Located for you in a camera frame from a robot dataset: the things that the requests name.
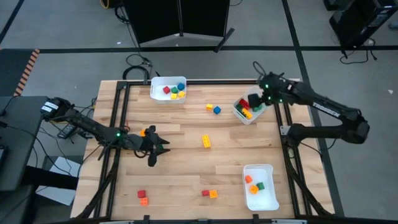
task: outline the blue block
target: blue block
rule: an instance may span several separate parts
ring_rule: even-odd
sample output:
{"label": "blue block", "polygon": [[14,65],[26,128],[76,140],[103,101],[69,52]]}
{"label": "blue block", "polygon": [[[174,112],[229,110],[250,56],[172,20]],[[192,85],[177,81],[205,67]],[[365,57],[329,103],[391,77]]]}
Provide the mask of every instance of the blue block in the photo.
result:
{"label": "blue block", "polygon": [[219,108],[218,106],[216,106],[216,108],[214,108],[213,112],[215,114],[219,114],[221,112],[221,108]]}
{"label": "blue block", "polygon": [[185,89],[185,85],[180,83],[180,84],[178,84],[177,88],[178,88],[178,90],[182,91]]}

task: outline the orange block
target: orange block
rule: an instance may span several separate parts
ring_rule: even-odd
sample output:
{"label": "orange block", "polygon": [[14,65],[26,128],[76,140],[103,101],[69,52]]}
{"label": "orange block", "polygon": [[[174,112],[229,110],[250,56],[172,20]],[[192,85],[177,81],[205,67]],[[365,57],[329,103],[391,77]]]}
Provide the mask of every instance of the orange block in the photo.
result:
{"label": "orange block", "polygon": [[255,185],[250,186],[250,193],[252,194],[257,194],[257,192],[259,191],[259,188]]}
{"label": "orange block", "polygon": [[253,181],[253,179],[249,175],[245,176],[244,180],[246,181],[247,184],[250,184]]}
{"label": "orange block", "polygon": [[141,206],[147,206],[148,205],[148,198],[140,198],[139,203]]}
{"label": "orange block", "polygon": [[217,190],[209,190],[210,198],[217,198]]}

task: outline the red block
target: red block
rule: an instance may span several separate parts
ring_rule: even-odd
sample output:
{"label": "red block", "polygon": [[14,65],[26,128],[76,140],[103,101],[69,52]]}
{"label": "red block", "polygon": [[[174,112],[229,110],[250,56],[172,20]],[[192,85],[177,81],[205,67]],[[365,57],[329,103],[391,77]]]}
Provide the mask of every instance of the red block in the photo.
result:
{"label": "red block", "polygon": [[145,190],[139,190],[138,191],[138,198],[144,198],[147,197],[145,194]]}
{"label": "red block", "polygon": [[249,103],[244,99],[239,100],[239,104],[242,105],[247,110],[250,108]]}
{"label": "red block", "polygon": [[163,92],[166,94],[170,93],[170,88],[168,86],[163,88]]}
{"label": "red block", "polygon": [[202,190],[201,195],[202,196],[209,196],[210,192],[208,190]]}

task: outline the white paper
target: white paper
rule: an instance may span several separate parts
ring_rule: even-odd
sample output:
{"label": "white paper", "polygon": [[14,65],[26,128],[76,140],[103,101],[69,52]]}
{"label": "white paper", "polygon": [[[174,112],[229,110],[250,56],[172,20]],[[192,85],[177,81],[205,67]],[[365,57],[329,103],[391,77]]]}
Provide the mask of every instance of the white paper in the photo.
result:
{"label": "white paper", "polygon": [[[77,177],[77,172],[79,170],[80,164],[77,164],[76,162],[68,160],[68,163],[72,168],[69,167],[67,164],[66,160],[64,157],[58,157],[58,159],[55,161],[55,165],[57,165],[59,168],[68,171],[72,176]],[[59,170],[56,168],[54,165],[50,169],[51,172],[55,172],[58,174],[66,174],[66,172]],[[41,195],[43,197],[49,198],[51,200],[54,200],[56,202],[60,202],[64,205],[71,205],[73,202],[73,199],[75,198],[76,191],[75,190],[70,190],[70,189],[59,189],[56,187],[47,187],[46,189],[43,189],[45,186],[39,186],[39,188],[36,190],[36,194]]]}

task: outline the black metal frame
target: black metal frame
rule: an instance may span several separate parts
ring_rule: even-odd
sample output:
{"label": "black metal frame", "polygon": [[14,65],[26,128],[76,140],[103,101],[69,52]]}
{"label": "black metal frame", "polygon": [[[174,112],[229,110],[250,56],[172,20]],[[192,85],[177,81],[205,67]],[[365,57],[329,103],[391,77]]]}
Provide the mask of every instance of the black metal frame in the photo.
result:
{"label": "black metal frame", "polygon": [[[120,119],[120,126],[124,126],[124,123],[126,122],[126,113],[127,113],[127,105],[129,101],[129,93],[130,93],[130,87],[136,86],[136,85],[144,85],[143,82],[141,81],[133,81],[133,82],[127,82],[127,81],[118,81],[118,84],[116,85],[116,92],[115,92],[115,97],[114,97],[114,103],[113,103],[113,108],[112,108],[112,115],[111,115],[111,122],[110,126],[114,126],[115,121],[116,121],[116,113],[118,110],[118,104],[119,104],[119,98],[121,94],[121,90],[125,89],[124,92],[124,100],[123,100],[123,107],[122,107],[122,112],[121,112],[121,119]],[[256,85],[256,80],[188,80],[187,85]],[[286,111],[286,118],[288,124],[292,124],[292,117],[290,115],[290,110],[288,104],[284,104],[284,109]],[[283,126],[282,123],[282,115],[280,113],[279,105],[275,105],[275,113],[276,113],[276,118],[277,118],[277,124],[278,128],[279,126]],[[284,155],[284,161],[286,164],[286,169],[288,168],[287,163],[291,163],[290,161],[290,156],[289,156],[289,150],[287,147],[282,145],[283,149],[283,155]],[[296,163],[296,170],[298,172],[298,176],[301,181],[305,183],[305,179],[303,176],[303,169],[301,165],[301,160],[300,160],[300,155],[299,151],[297,148],[293,150],[294,158],[295,158],[295,163]],[[100,182],[99,185],[103,184],[104,179],[106,178],[106,170],[108,168],[109,164],[109,157],[110,153],[106,153],[104,155],[104,161],[103,161],[103,167],[101,170],[101,176],[100,176]],[[120,160],[120,149],[116,150],[116,154],[114,157],[114,166],[118,166]],[[112,207],[113,207],[113,201],[114,201],[114,193],[115,193],[115,186],[116,186],[116,178],[117,178],[117,168],[116,168],[116,175],[111,181],[111,186],[109,189],[109,197],[108,197],[108,202],[107,202],[107,207],[106,207],[106,217],[111,218],[112,215]],[[297,193],[295,189],[295,182],[294,179],[288,175],[288,181],[289,181],[289,189],[290,189],[290,196],[292,198],[292,205],[293,205],[293,210],[294,210],[294,215],[295,217],[300,216],[300,209],[299,209],[299,203],[297,199]],[[311,207],[310,204],[305,196],[303,196],[303,201],[305,205],[305,211],[306,215],[311,215]],[[101,210],[101,200],[98,202],[95,208],[95,213],[94,217],[98,218],[100,216],[100,210]],[[261,223],[270,223],[270,219],[264,219],[260,220],[258,218],[254,218],[256,220],[259,220]],[[179,223],[179,222],[184,222],[184,223],[198,223],[198,220],[168,220],[168,222],[173,222],[173,223]],[[151,223],[162,223],[166,222],[165,220],[156,220],[156,221],[151,221]],[[247,219],[247,220],[212,220],[212,223],[253,223],[253,219]]]}

